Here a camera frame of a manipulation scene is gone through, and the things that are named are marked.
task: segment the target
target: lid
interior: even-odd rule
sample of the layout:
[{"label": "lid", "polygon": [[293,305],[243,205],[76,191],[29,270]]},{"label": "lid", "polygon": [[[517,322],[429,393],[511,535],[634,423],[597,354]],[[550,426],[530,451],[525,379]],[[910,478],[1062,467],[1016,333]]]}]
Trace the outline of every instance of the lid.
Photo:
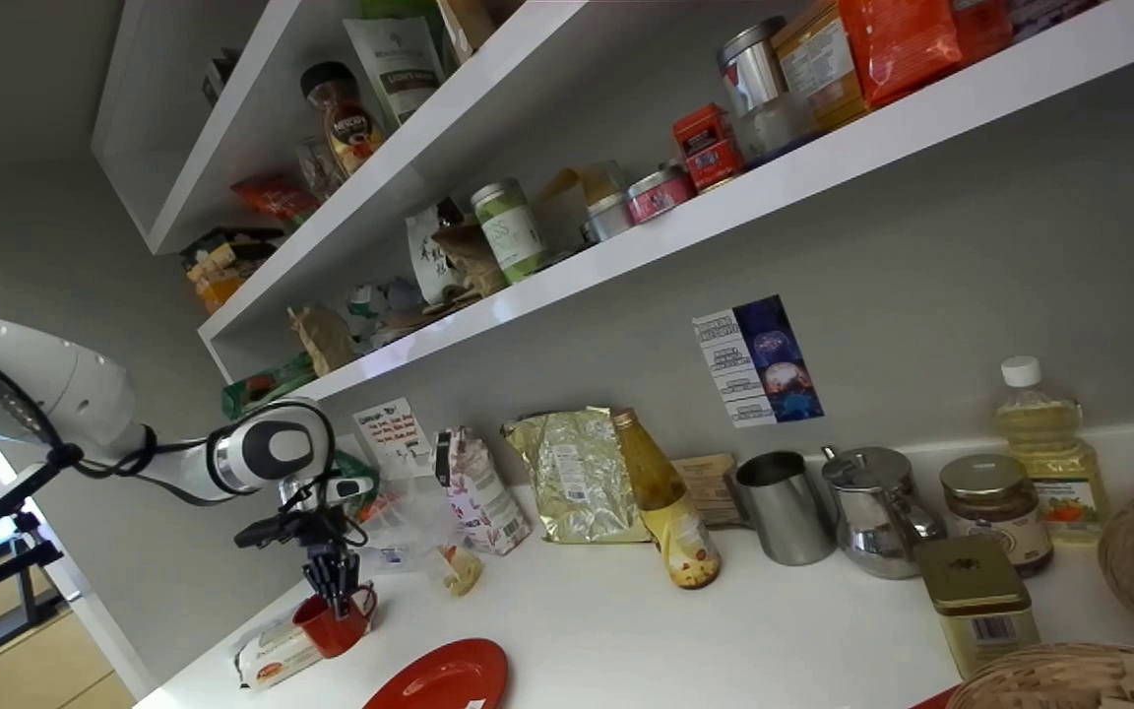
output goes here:
[{"label": "lid", "polygon": [[519,194],[519,183],[505,176],[505,183],[480,184],[480,191],[473,194],[473,205],[480,208],[480,205],[488,205],[488,203],[495,203],[495,196],[505,196],[505,194]]},{"label": "lid", "polygon": [[950,496],[1013,496],[1026,484],[1026,471],[1016,456],[978,453],[945,467]]},{"label": "lid", "polygon": [[914,484],[914,467],[910,456],[894,453],[894,451],[824,451],[827,453],[827,471],[824,478],[834,488],[910,488]]},{"label": "lid", "polygon": [[1044,367],[1034,354],[1013,354],[999,362],[999,379],[1013,385],[1013,390],[1026,390],[1026,385],[1040,385],[1044,379]]},{"label": "lid", "polygon": [[341,62],[316,62],[299,77],[299,91],[312,94],[318,83],[356,83],[356,71],[345,71]]},{"label": "lid", "polygon": [[998,535],[935,541],[914,548],[914,559],[940,615],[1032,607]]},{"label": "lid", "polygon": [[721,46],[721,66],[730,66],[740,53],[747,53],[751,43],[768,43],[776,32],[784,32],[789,19],[784,15],[768,15],[743,32],[736,32],[726,46]]}]

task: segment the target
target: cabinet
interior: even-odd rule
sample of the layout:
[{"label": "cabinet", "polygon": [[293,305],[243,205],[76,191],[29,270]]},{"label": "cabinet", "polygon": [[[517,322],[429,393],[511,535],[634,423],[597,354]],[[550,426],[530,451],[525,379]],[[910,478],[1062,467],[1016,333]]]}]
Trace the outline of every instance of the cabinet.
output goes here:
[{"label": "cabinet", "polygon": [[[110,62],[93,159],[147,249],[167,257],[214,224],[240,224],[227,184],[293,165],[309,121],[299,71],[345,60],[340,0],[130,0]],[[286,305],[341,299],[364,281],[407,274],[402,217],[517,175],[545,183],[591,159],[654,165],[669,128],[721,94],[718,43],[799,0],[743,0],[704,14],[692,0],[528,0],[217,317],[202,338],[225,379],[293,354]],[[205,113],[202,62],[240,43],[243,60]],[[645,266],[763,224],[811,196],[886,175],[1044,99],[1134,62],[1134,0],[1107,0],[1034,40],[956,71],[862,121],[807,144],[666,220],[588,249],[486,305],[412,333],[318,384],[316,402],[370,385],[459,342],[519,326],[576,297],[622,284]]]}]

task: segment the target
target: packaged food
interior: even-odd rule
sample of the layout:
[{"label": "packaged food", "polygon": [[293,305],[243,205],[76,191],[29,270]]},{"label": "packaged food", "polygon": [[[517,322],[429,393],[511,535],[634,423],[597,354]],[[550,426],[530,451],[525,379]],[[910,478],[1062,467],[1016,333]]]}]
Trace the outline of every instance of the packaged food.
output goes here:
[{"label": "packaged food", "polygon": [[357,359],[357,346],[336,312],[286,306],[286,321],[318,379]]},{"label": "packaged food", "polygon": [[870,107],[1007,46],[1005,0],[837,0]]},{"label": "packaged food", "polygon": [[555,410],[507,423],[505,440],[519,453],[530,478],[537,515],[546,541],[650,541],[608,408]]},{"label": "packaged food", "polygon": [[295,175],[261,175],[236,183],[234,194],[248,212],[267,217],[286,234],[295,234],[318,208],[318,196]]},{"label": "packaged food", "polygon": [[773,53],[793,99],[807,111],[815,136],[827,136],[870,111],[834,0],[818,0],[807,15],[781,32]]},{"label": "packaged food", "polygon": [[467,548],[507,556],[528,541],[530,523],[505,488],[486,438],[446,430],[438,438],[438,481],[450,493],[450,509]]}]

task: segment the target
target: plastic bottle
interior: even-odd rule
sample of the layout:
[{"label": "plastic bottle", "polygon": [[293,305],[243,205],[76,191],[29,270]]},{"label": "plastic bottle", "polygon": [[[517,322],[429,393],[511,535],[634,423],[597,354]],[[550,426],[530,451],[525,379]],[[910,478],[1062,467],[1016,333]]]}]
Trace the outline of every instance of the plastic bottle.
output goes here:
[{"label": "plastic bottle", "polygon": [[1034,481],[1040,522],[1061,543],[1095,543],[1107,523],[1107,484],[1095,451],[1079,438],[1082,402],[1044,384],[1034,354],[999,362],[1007,393],[998,430]]},{"label": "plastic bottle", "polygon": [[685,591],[709,589],[721,576],[721,556],[709,543],[697,509],[689,509],[679,471],[630,410],[614,410],[614,438],[642,509],[642,523],[669,578]]}]

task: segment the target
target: metal canister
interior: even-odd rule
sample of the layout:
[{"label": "metal canister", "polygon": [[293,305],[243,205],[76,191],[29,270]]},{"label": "metal canister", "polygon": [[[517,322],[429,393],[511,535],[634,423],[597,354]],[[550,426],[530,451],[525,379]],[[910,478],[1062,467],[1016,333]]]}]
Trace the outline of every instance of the metal canister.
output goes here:
[{"label": "metal canister", "polygon": [[914,556],[960,679],[981,675],[1007,649],[1040,644],[1032,595],[998,541],[939,541]]},{"label": "metal canister", "polygon": [[692,196],[692,184],[683,171],[654,171],[642,183],[630,184],[630,217],[634,224],[656,220],[685,205]]},{"label": "metal canister", "polygon": [[1040,501],[1016,456],[956,456],[940,478],[956,535],[999,535],[1021,576],[1040,576],[1053,562]]},{"label": "metal canister", "polygon": [[546,249],[537,234],[519,183],[494,183],[475,191],[473,208],[505,281],[528,281],[546,266]]},{"label": "metal canister", "polygon": [[721,77],[736,113],[776,104],[784,94],[781,62],[773,60],[768,46],[768,40],[784,29],[789,29],[784,15],[768,15],[763,25],[736,32],[721,46]]}]

